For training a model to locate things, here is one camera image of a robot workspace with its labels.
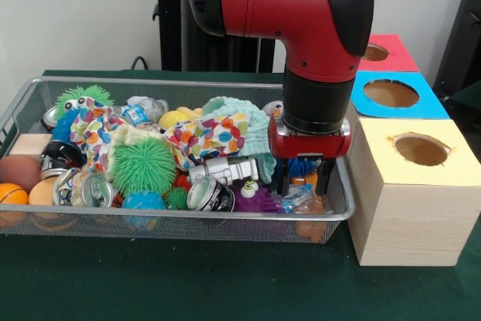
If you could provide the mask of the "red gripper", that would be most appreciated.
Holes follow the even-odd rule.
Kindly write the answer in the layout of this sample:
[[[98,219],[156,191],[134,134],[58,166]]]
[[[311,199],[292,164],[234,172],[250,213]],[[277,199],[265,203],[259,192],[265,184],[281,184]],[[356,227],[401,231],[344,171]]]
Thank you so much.
[[[288,129],[280,117],[271,117],[268,125],[268,140],[272,155],[279,159],[277,193],[286,196],[289,192],[289,160],[297,157],[322,157],[317,169],[316,194],[327,192],[334,159],[345,156],[351,144],[349,120],[345,118],[339,131],[332,135],[303,135]]]

